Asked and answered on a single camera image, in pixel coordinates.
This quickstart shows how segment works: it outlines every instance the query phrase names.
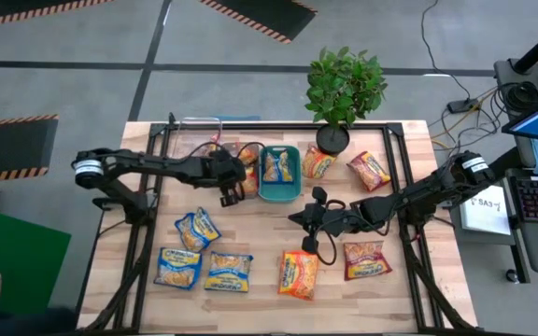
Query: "wooden tabletop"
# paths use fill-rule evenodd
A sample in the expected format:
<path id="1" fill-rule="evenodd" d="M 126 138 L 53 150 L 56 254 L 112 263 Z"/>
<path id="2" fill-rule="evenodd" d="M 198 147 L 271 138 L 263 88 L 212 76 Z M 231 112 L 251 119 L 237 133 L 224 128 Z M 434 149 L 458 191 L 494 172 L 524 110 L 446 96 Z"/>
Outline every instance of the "wooden tabletop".
<path id="1" fill-rule="evenodd" d="M 423 120 L 397 121 L 403 124 L 407 150 L 416 180 L 437 168 L 427 124 Z M 122 148 L 144 151 L 149 135 L 149 122 L 126 124 Z M 221 142 L 261 141 L 266 145 L 297 146 L 303 156 L 314 131 L 224 131 Z M 170 154 L 185 155 L 197 144 L 208 141 L 210 132 L 183 132 Z M 277 279 L 282 252 L 299 250 L 306 233 L 287 215 L 302 211 L 305 203 L 314 202 L 311 189 L 322 186 L 329 199 L 346 203 L 369 196 L 385 196 L 391 185 L 368 193 L 346 163 L 364 150 L 373 153 L 388 170 L 383 136 L 379 131 L 350 131 L 350 145 L 329 168 L 323 179 L 304 179 L 303 193 L 293 203 L 266 203 L 261 199 L 246 200 L 238 205 L 221 208 L 217 189 L 193 189 L 175 179 L 163 181 L 160 212 L 157 218 L 153 253 L 150 256 L 149 284 L 142 314 L 141 332 L 162 333 L 352 333 L 415 331 L 410 290 L 404 264 L 398 223 L 391 221 L 389 235 L 374 232 L 342 234 L 336 238 L 338 259 L 333 266 L 320 265 L 314 301 L 303 301 L 287 295 L 277 295 Z M 392 137 L 396 166 L 402 186 L 405 186 L 402 163 L 395 138 Z M 125 175 L 121 180 L 137 189 L 139 175 Z M 221 231 L 222 237 L 204 252 L 201 278 L 191 291 L 152 284 L 157 272 L 160 247 L 183 248 L 174 222 L 187 212 L 203 206 Z M 449 218 L 439 210 L 439 217 Z M 123 219 L 123 213 L 110 212 L 103 219 L 102 229 Z M 107 232 L 97 244 L 91 275 L 87 285 L 80 326 L 91 323 L 105 307 L 120 284 L 121 271 L 130 227 L 120 225 Z M 434 221 L 425 227 L 431 253 L 435 282 L 451 304 L 469 323 L 476 324 L 470 293 L 466 285 L 460 253 L 454 231 L 446 224 Z M 375 277 L 344 281 L 345 259 L 342 243 L 385 240 L 383 254 L 393 272 Z M 332 251 L 326 236 L 320 235 L 320 252 L 329 259 Z M 254 257 L 250 270 L 249 293 L 207 291 L 203 289 L 209 269 L 211 251 L 250 254 Z M 129 295 L 125 322 L 132 316 L 135 286 Z M 427 291 L 421 285 L 424 311 L 432 325 Z"/>

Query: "floor mat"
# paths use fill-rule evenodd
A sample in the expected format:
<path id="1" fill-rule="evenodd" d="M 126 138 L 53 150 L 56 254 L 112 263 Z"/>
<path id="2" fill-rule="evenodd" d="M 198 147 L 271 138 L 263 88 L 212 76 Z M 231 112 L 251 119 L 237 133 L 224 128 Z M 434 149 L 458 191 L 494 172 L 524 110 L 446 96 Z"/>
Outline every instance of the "floor mat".
<path id="1" fill-rule="evenodd" d="M 60 13 L 113 0 L 0 0 L 0 24 Z"/>
<path id="2" fill-rule="evenodd" d="M 317 11 L 292 0 L 199 0 L 281 43 L 291 43 Z"/>

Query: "black metal frame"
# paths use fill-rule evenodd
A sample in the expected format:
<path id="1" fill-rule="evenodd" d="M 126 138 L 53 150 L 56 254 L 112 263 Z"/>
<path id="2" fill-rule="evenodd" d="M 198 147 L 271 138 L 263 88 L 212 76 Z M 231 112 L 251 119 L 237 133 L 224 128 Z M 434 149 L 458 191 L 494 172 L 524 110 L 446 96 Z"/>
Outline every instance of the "black metal frame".
<path id="1" fill-rule="evenodd" d="M 292 122 L 292 123 L 283 123 L 283 122 L 226 122 L 223 124 L 223 130 L 234 130 L 234 131 L 242 131 L 242 130 L 317 130 L 320 125 L 317 125 L 312 122 Z M 211 125 L 211 124 L 189 124 L 189 125 L 182 125 L 181 130 L 207 130 L 210 128 L 216 128 L 217 125 Z M 147 153 L 152 154 L 155 149 L 155 144 L 157 142 L 157 139 L 159 135 L 163 136 L 162 139 L 162 148 L 160 155 L 166 155 L 168 144 L 170 140 L 170 134 L 173 130 L 176 130 L 177 126 L 172 122 L 169 124 L 166 123 L 153 123 L 150 126 L 149 130 L 149 141 L 147 143 Z M 373 131 L 379 131 L 383 135 L 383 140 L 385 144 L 386 149 L 386 156 L 388 160 L 388 166 L 389 171 L 391 175 L 391 183 L 393 187 L 393 191 L 397 192 L 401 189 L 400 186 L 400 180 L 398 177 L 395 157 L 393 153 L 393 146 L 391 137 L 395 136 L 398 147 L 400 150 L 400 156 L 402 161 L 402 167 L 403 167 L 403 173 L 404 177 L 406 179 L 406 183 L 410 184 L 414 182 L 413 176 L 412 176 L 412 170 L 410 166 L 410 159 L 408 157 L 408 152 L 406 148 L 405 138 L 404 138 L 404 129 L 402 123 L 359 123 L 355 124 L 352 132 L 355 130 L 373 130 Z M 140 180 L 140 186 L 139 190 L 144 192 L 147 189 L 149 182 L 149 175 L 142 175 Z M 163 178 L 156 176 L 155 183 L 154 183 L 154 192 L 156 194 L 161 193 L 161 187 L 162 187 Z M 89 334 L 100 334 L 100 335 L 107 335 L 107 334 L 136 334 L 140 330 L 140 321 L 142 316 L 142 309 L 144 305 L 144 299 L 145 299 L 145 288 L 147 284 L 147 275 L 149 271 L 149 260 L 150 255 L 152 253 L 152 242 L 153 237 L 155 233 L 155 224 L 156 224 L 156 216 L 157 216 L 157 207 L 154 206 L 151 208 L 153 213 L 151 215 L 151 221 L 149 224 L 147 224 L 147 232 L 145 236 L 145 243 L 142 247 L 142 252 L 138 259 L 135 262 L 135 252 L 136 252 L 136 246 L 138 242 L 138 235 L 140 233 L 140 229 L 142 225 L 133 225 L 130 232 L 130 238 L 128 240 L 128 245 L 126 248 L 126 259 L 124 261 L 124 268 L 122 273 L 122 282 L 120 285 L 120 288 L 113 296 L 110 303 L 107 305 L 106 309 L 102 313 L 114 314 L 114 321 L 112 325 L 112 329 L 104 329 L 106 327 L 107 322 L 109 319 L 101 320 L 99 316 L 98 321 L 99 322 L 106 322 L 105 324 L 99 324 L 95 328 L 93 328 Z M 398 221 L 400 224 L 400 238 L 403 240 L 403 242 L 409 242 L 410 241 L 410 234 L 408 230 L 408 226 L 410 223 L 408 223 L 406 220 L 404 220 L 403 217 L 398 217 Z M 422 226 L 417 228 L 418 233 L 421 237 L 424 237 L 424 231 Z M 95 246 L 92 250 L 91 255 L 91 261 L 90 266 L 92 265 L 92 259 L 94 257 L 94 250 L 96 248 L 96 242 Z M 427 242 L 425 239 L 419 239 L 418 240 L 418 248 L 420 252 L 420 263 L 423 265 L 423 271 L 425 274 L 427 274 L 431 280 L 432 280 L 432 266 L 431 266 L 431 259 L 429 256 L 429 248 L 427 246 Z M 415 313 L 415 319 L 417 321 L 417 329 L 419 333 L 423 332 L 431 332 L 433 333 L 434 330 L 439 330 L 442 332 L 446 332 L 450 329 L 445 329 L 444 323 L 443 323 L 443 317 L 442 317 L 442 311 L 438 304 L 435 301 L 434 296 L 429 293 L 429 299 L 431 304 L 431 310 L 432 310 L 432 316 L 433 316 L 433 327 L 427 327 L 427 322 L 425 321 L 425 314 L 422 306 L 422 301 L 420 298 L 420 289 L 418 287 L 418 280 L 417 280 L 417 272 L 415 271 L 415 268 L 413 267 L 413 262 L 417 260 L 416 255 L 414 253 L 414 250 L 412 246 L 408 244 L 403 244 L 403 253 L 404 253 L 404 259 L 406 262 L 406 271 L 408 275 L 408 282 L 410 286 L 410 296 L 411 300 L 413 302 L 413 308 Z M 78 311 L 81 309 L 82 301 L 84 298 L 86 285 L 88 282 L 88 278 L 90 275 L 90 269 L 88 270 L 87 276 L 84 279 L 83 283 L 83 289 L 82 289 L 82 295 L 80 297 L 79 305 L 78 305 Z M 130 327 L 125 328 L 123 325 L 123 319 L 125 316 L 125 305 L 126 305 L 126 297 L 128 295 L 128 290 L 132 285 L 134 284 L 136 278 L 138 278 L 138 285 L 135 293 L 135 300 L 134 300 L 134 313 L 133 318 Z"/>

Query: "concrete floor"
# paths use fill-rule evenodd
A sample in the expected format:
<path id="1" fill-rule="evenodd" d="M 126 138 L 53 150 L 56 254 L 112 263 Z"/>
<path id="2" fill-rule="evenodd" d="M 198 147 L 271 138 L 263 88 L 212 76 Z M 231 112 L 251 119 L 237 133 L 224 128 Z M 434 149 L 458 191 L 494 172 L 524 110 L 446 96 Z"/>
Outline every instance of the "concrete floor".
<path id="1" fill-rule="evenodd" d="M 348 45 L 369 49 L 384 67 L 430 68 L 419 25 L 431 0 L 304 2 L 319 15 L 285 46 L 196 1 L 174 0 L 155 62 L 307 65 L 324 45 Z M 162 3 L 117 0 L 1 25 L 0 61 L 143 63 Z M 425 27 L 441 68 L 490 70 L 493 62 L 519 57 L 538 40 L 538 1 L 441 1 Z M 0 211 L 72 234 L 51 304 L 76 304 L 100 217 L 91 204 L 95 194 L 74 184 L 69 162 L 78 150 L 119 145 L 140 76 L 139 70 L 0 68 L 0 119 L 61 115 L 50 172 L 0 182 Z M 371 119 L 433 121 L 447 101 L 464 96 L 448 77 L 387 80 L 387 101 Z M 490 77 L 459 80 L 473 95 L 495 85 Z M 309 119 L 303 108 L 306 85 L 303 74 L 153 72 L 138 119 L 166 119 L 169 111 L 179 117 Z M 449 119 L 452 124 L 457 118 Z M 473 124 L 470 117 L 462 126 Z M 432 133 L 439 132 L 434 125 Z M 491 161 L 513 144 L 512 137 L 497 134 L 468 148 Z M 438 152 L 440 162 L 444 155 Z M 39 206 L 42 200 L 47 208 Z M 503 279 L 512 267 L 508 247 L 459 245 L 479 325 L 538 334 L 538 273 L 531 273 L 532 284 L 511 285 Z"/>

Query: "teal bowl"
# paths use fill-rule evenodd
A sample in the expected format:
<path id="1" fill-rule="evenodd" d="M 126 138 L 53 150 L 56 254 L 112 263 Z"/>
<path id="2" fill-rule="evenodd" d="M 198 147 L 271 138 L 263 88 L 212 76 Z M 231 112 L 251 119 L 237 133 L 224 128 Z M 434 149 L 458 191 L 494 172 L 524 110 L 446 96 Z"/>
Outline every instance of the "teal bowl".
<path id="1" fill-rule="evenodd" d="M 262 177 L 265 175 L 265 152 L 278 156 L 284 149 L 288 151 L 288 164 L 294 183 L 265 183 Z M 266 146 L 261 150 L 261 176 L 259 182 L 259 196 L 272 203 L 293 202 L 300 196 L 303 189 L 302 162 L 298 148 L 292 146 Z"/>

